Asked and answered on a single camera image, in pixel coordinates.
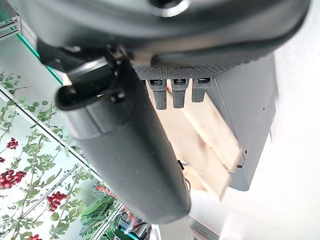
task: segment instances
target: wooden board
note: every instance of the wooden board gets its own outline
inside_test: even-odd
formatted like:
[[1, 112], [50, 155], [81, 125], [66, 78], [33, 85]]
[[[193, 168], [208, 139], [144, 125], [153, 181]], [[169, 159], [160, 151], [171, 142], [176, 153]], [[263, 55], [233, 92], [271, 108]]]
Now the wooden board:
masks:
[[[149, 87], [148, 92], [150, 100], [155, 106], [153, 92]], [[207, 145], [203, 137], [194, 128], [194, 121], [187, 119], [181, 109], [173, 108], [173, 99], [169, 92], [167, 93], [167, 109], [156, 110], [156, 112], [177, 159], [187, 163], [192, 168], [188, 171], [189, 175], [196, 176], [198, 180], [194, 184], [190, 180], [191, 187], [197, 187], [199, 190], [206, 189], [221, 198], [230, 182], [230, 174], [222, 164], [220, 155], [217, 154], [220, 151], [219, 146]], [[223, 123], [219, 127], [228, 127], [224, 121]]]
[[[171, 81], [167, 82], [167, 88], [172, 92]], [[219, 161], [233, 172], [242, 154], [238, 141], [207, 93], [203, 102], [192, 102], [192, 79], [185, 91], [181, 111], [209, 148], [214, 149]]]

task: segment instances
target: white wall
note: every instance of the white wall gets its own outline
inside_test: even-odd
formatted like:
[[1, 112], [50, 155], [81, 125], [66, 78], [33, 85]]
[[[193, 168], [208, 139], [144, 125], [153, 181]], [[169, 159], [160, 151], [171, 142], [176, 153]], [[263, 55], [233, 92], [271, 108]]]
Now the white wall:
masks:
[[223, 204], [194, 193], [192, 215], [226, 240], [320, 239], [320, 1], [275, 53], [278, 97], [272, 140], [250, 190]]

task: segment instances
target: black plastic tab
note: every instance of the black plastic tab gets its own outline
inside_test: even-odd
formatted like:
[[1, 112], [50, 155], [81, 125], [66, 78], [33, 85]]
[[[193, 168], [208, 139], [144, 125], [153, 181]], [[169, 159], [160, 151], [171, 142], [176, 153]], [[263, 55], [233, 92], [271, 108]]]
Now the black plastic tab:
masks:
[[206, 78], [196, 78], [192, 81], [192, 102], [201, 103], [204, 101], [205, 92], [208, 87], [212, 84], [212, 79]]
[[186, 89], [189, 79], [171, 79], [173, 107], [182, 109], [185, 106]]
[[153, 91], [156, 109], [167, 109], [167, 80], [148, 80], [148, 84]]

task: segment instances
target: glass shelf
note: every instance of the glass shelf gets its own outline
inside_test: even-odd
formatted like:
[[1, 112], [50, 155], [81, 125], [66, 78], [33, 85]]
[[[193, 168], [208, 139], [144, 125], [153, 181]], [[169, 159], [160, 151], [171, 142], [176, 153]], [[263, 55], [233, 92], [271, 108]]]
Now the glass shelf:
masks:
[[[83, 209], [111, 196], [97, 190], [104, 183], [63, 127], [54, 105], [62, 83], [58, 74], [39, 62], [37, 52], [21, 36], [1, 41], [0, 48], [0, 161], [4, 160], [0, 174], [25, 173], [21, 181], [0, 189], [0, 239], [29, 240], [35, 235], [43, 240], [139, 239], [125, 235], [115, 222], [120, 221], [119, 214], [129, 214], [116, 199], [115, 207], [102, 212], [104, 220], [94, 223], [92, 234], [80, 236], [86, 228]], [[7, 148], [11, 140], [17, 142], [16, 147], [11, 143], [15, 149]], [[12, 178], [7, 173], [6, 183]], [[59, 199], [58, 193], [66, 198]], [[49, 201], [53, 194], [58, 199]], [[112, 224], [118, 229], [111, 233]]]

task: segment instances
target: metal frame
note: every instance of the metal frame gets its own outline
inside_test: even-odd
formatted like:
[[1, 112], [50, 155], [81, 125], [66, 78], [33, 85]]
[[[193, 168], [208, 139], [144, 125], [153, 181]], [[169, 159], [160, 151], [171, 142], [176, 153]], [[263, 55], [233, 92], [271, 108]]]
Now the metal frame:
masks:
[[6, 0], [0, 0], [0, 41], [8, 39], [16, 34], [21, 34], [21, 21]]

